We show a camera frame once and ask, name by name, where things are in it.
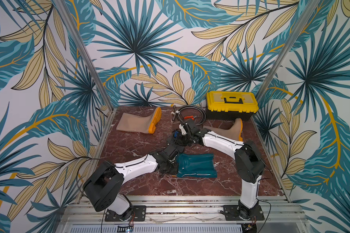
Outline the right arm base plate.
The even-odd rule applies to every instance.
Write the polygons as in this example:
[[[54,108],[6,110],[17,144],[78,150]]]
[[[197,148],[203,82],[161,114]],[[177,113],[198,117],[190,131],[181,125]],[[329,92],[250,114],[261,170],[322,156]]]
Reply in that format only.
[[[251,209],[243,205],[224,205],[220,213],[225,216],[226,221],[265,220],[262,208],[258,204]]]

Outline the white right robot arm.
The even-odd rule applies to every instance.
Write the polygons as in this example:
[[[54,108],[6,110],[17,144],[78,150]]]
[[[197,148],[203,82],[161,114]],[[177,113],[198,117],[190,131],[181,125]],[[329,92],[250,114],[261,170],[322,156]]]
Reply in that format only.
[[[252,215],[253,211],[258,211],[258,190],[266,165],[256,144],[251,140],[234,140],[207,128],[200,129],[192,119],[180,123],[179,129],[187,143],[213,148],[235,160],[237,173],[242,179],[238,204],[240,215]]]

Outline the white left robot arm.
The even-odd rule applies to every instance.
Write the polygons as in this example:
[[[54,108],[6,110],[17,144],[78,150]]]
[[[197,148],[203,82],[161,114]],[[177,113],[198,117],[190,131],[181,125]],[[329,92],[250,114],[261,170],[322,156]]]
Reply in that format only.
[[[113,211],[122,221],[126,221],[133,214],[133,205],[125,195],[119,193],[122,185],[156,171],[176,175],[179,168],[176,157],[183,151],[183,146],[168,143],[166,148],[136,160],[116,164],[105,161],[84,183],[85,195],[96,212]]]

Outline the teal rubber boot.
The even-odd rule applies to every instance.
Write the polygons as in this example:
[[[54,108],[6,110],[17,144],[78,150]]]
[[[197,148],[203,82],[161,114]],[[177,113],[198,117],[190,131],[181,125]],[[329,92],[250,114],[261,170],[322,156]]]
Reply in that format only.
[[[214,168],[214,154],[180,154],[177,157],[178,178],[217,178]]]

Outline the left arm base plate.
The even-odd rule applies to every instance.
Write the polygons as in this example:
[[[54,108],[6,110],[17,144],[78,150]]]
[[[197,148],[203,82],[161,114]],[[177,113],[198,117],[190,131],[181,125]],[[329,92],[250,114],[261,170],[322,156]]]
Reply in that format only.
[[[134,205],[129,207],[123,214],[119,215],[112,210],[107,210],[104,221],[106,222],[144,222],[147,207],[145,205]]]

